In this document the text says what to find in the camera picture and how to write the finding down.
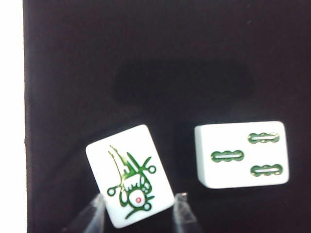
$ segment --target black background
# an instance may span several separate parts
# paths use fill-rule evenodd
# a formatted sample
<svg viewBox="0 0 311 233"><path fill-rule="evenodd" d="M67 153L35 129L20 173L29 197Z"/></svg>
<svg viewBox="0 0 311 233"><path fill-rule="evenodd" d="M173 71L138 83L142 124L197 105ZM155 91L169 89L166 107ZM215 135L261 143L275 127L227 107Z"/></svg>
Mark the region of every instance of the black background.
<svg viewBox="0 0 311 233"><path fill-rule="evenodd" d="M98 193L87 144L147 124L205 232L310 232L311 2L24 1L28 231L56 233ZM211 190L193 128L280 120L290 181ZM172 209L124 229L171 232Z"/></svg>

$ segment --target green engraving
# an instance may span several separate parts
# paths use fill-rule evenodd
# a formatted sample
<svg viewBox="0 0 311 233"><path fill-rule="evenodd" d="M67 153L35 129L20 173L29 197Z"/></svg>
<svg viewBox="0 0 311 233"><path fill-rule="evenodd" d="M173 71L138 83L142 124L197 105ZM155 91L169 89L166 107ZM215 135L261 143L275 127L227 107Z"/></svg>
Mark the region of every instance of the green engraving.
<svg viewBox="0 0 311 233"><path fill-rule="evenodd" d="M122 207L129 205L133 208L133 210L125 217L125 219L129 218L137 211L151 210L152 206L149 203L149 200L154 198L154 196L150 196L152 186L147 176L145 175L145 171L148 171L151 174L156 172L156 167L154 165L147 167L147 163L149 162L151 157L148 157L143 165L140 166L129 152L127 152L127 156L130 161L127 160L124 156L120 155L117 149L115 149L113 146L110 147L113 149L114 152L112 153L109 151L108 153L113 158L118 169L118 173L120 175L120 184L109 188L107 190L107 194L112 197L116 194L117 188L120 188L120 205ZM116 160L117 157L114 153L117 154L123 166L118 165Z"/></svg>
<svg viewBox="0 0 311 233"><path fill-rule="evenodd" d="M234 152L228 150L224 152L215 151L212 153L211 158L214 162L217 163L219 163L220 161L241 161L244 158L244 153L241 150L235 150Z"/></svg>
<svg viewBox="0 0 311 233"><path fill-rule="evenodd" d="M280 164L274 164L273 166L271 165L264 165L264 166L253 166L251 168L251 174L253 176L260 176L260 175L265 175L265 176L270 176L271 174L275 175L280 175L283 172L283 168Z"/></svg>
<svg viewBox="0 0 311 233"><path fill-rule="evenodd" d="M248 141L252 144L261 142L261 143L267 143L267 142L278 142L280 140L280 136L278 133L251 133L248 136Z"/></svg>

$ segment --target white mahjong tile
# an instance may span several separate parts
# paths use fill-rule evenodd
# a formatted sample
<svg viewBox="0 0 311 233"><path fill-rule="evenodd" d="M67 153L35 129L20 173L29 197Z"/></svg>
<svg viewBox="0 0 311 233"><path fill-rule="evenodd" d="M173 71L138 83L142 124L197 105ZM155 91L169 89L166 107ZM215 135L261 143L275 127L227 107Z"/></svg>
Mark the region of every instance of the white mahjong tile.
<svg viewBox="0 0 311 233"><path fill-rule="evenodd" d="M116 228L173 205L169 181L146 125L94 142L86 154Z"/></svg>
<svg viewBox="0 0 311 233"><path fill-rule="evenodd" d="M195 127L199 180L209 188L286 183L286 134L279 121Z"/></svg>

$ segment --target black fabric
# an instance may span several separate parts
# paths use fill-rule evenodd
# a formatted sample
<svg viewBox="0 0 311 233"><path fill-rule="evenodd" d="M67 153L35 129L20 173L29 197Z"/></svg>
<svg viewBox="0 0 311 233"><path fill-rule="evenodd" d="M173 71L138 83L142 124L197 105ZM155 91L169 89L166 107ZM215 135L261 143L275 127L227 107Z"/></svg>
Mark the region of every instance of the black fabric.
<svg viewBox="0 0 311 233"><path fill-rule="evenodd" d="M87 144L147 124L205 232L310 232L311 2L24 2L28 232L56 233L98 193ZM193 129L280 120L290 181L211 190ZM171 232L172 209L121 230Z"/></svg>

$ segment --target mahjong tile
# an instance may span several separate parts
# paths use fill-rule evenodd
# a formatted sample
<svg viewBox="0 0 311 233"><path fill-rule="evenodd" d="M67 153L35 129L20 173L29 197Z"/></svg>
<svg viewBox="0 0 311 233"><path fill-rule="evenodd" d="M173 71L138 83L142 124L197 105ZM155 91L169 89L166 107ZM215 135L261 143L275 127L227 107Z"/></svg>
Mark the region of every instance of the mahjong tile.
<svg viewBox="0 0 311 233"><path fill-rule="evenodd" d="M173 205L169 181L146 125L94 142L86 154L116 228Z"/></svg>
<svg viewBox="0 0 311 233"><path fill-rule="evenodd" d="M209 188L286 183L286 134L279 121L195 127L199 180Z"/></svg>

